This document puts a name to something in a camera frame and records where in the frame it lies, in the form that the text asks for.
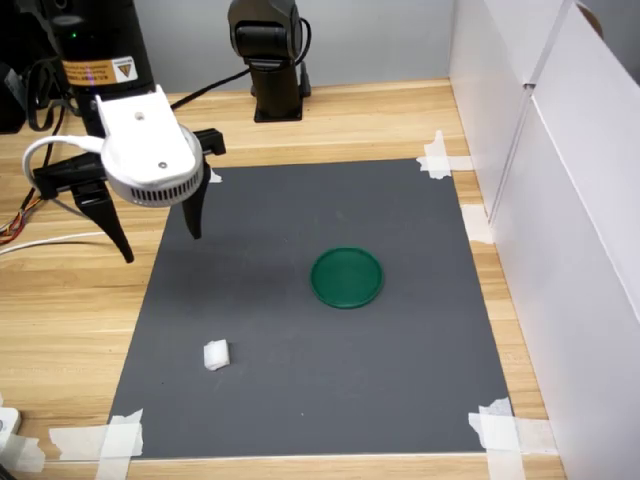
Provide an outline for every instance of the white board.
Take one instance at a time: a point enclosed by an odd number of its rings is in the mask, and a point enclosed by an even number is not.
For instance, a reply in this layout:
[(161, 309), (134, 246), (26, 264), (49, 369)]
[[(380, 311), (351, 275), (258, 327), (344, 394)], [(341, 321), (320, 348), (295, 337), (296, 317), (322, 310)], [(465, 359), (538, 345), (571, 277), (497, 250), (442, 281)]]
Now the white board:
[(450, 78), (465, 136), (491, 214), (528, 93), (485, 5), (458, 0)]
[(632, 480), (640, 324), (554, 139), (530, 108), (494, 238), (568, 477)]

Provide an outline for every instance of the green petri dish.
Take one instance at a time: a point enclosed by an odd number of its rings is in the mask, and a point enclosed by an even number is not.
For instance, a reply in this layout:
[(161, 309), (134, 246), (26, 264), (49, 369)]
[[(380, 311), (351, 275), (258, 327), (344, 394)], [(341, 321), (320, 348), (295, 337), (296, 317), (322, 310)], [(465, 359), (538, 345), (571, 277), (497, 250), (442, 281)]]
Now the green petri dish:
[(380, 262), (358, 247), (327, 250), (311, 268), (313, 293), (334, 308), (359, 308), (371, 303), (383, 283)]

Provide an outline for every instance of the masking tape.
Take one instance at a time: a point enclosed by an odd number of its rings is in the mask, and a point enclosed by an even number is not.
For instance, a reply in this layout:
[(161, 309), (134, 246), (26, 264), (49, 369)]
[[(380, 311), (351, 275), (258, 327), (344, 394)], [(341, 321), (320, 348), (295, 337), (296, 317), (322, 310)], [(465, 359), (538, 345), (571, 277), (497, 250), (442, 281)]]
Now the masking tape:
[(460, 208), (469, 240), (493, 243), (493, 234), (489, 227), (489, 219), (484, 211), (484, 205), (462, 205)]
[(109, 424), (104, 445), (100, 452), (100, 463), (96, 480), (125, 480), (129, 472), (131, 456), (140, 446), (142, 454), (142, 410), (119, 420), (114, 417)]
[(96, 479), (123, 480), (131, 457), (142, 455), (142, 412), (115, 415), (109, 425), (52, 428), (49, 437), (60, 449), (60, 460), (99, 461)]
[[(0, 394), (0, 407), (3, 399)], [(0, 464), (15, 472), (39, 473), (44, 469), (44, 452), (38, 447), (37, 438), (11, 434), (0, 451)]]
[(558, 454), (549, 422), (514, 417), (509, 399), (480, 406), (478, 412), (469, 413), (469, 425), (487, 450), (491, 480), (524, 480), (523, 454)]
[(442, 130), (438, 130), (436, 132), (435, 139), (432, 143), (424, 146), (424, 154), (424, 157), (416, 158), (420, 164), (420, 171), (429, 172), (429, 176), (437, 180), (442, 180), (444, 177), (450, 177), (451, 170), (473, 170), (471, 157), (447, 156), (447, 149), (444, 144)]

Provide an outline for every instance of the warning label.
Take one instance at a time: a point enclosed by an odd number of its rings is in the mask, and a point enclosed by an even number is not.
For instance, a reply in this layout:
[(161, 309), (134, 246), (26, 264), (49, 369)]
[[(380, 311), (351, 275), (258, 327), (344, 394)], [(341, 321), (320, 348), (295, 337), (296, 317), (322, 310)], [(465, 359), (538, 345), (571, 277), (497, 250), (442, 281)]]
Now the warning label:
[(113, 85), (138, 79), (133, 57), (96, 60), (92, 62), (63, 61), (64, 71), (71, 85)]

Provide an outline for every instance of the wooden tabletop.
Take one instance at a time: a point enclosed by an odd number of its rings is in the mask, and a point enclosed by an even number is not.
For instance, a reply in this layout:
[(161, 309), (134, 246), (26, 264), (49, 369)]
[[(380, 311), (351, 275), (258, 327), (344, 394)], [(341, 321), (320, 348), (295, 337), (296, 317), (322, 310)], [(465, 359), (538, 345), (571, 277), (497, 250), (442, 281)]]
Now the wooden tabletop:
[[(415, 158), (437, 130), (450, 156), (469, 154), (446, 79), (316, 88), (302, 122), (256, 124), (254, 108), (246, 92), (220, 92), (183, 107), (177, 117), (192, 130), (224, 133), (227, 154), (209, 157), (214, 168)], [(61, 133), (84, 130), (71, 119)], [(27, 191), (20, 158), (42, 135), (24, 128), (0, 137), (0, 223)], [(53, 161), (74, 153), (56, 147)], [(453, 177), (461, 204), (482, 203), (473, 172)], [(19, 433), (38, 437), (47, 455), (43, 473), (20, 478), (93, 478), (95, 464), (57, 460), (48, 430), (106, 423), (168, 213), (114, 199), (135, 263), (125, 264), (105, 237), (0, 256), (0, 393), (5, 406), (22, 412)], [(97, 229), (90, 222), (45, 205), (16, 243), (91, 231)], [(496, 249), (471, 247), (515, 414), (545, 419)], [(524, 463), (527, 478), (565, 478), (558, 457), (528, 455)], [(129, 478), (158, 477), (475, 480), (488, 473), (484, 454), (132, 461)]]

